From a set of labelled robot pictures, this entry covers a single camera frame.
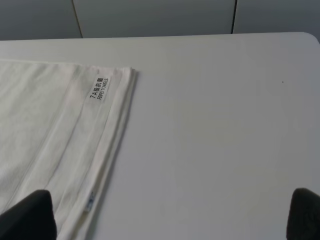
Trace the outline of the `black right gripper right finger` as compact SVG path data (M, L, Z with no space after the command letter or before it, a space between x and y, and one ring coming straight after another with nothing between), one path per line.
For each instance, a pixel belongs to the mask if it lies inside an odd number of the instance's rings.
M320 238L320 196L307 188L294 190L286 227L288 240Z

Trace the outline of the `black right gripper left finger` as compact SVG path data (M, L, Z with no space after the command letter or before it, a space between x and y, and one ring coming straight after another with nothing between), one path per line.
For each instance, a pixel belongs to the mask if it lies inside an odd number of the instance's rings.
M0 215L2 240L56 240L57 225L48 190L36 190Z

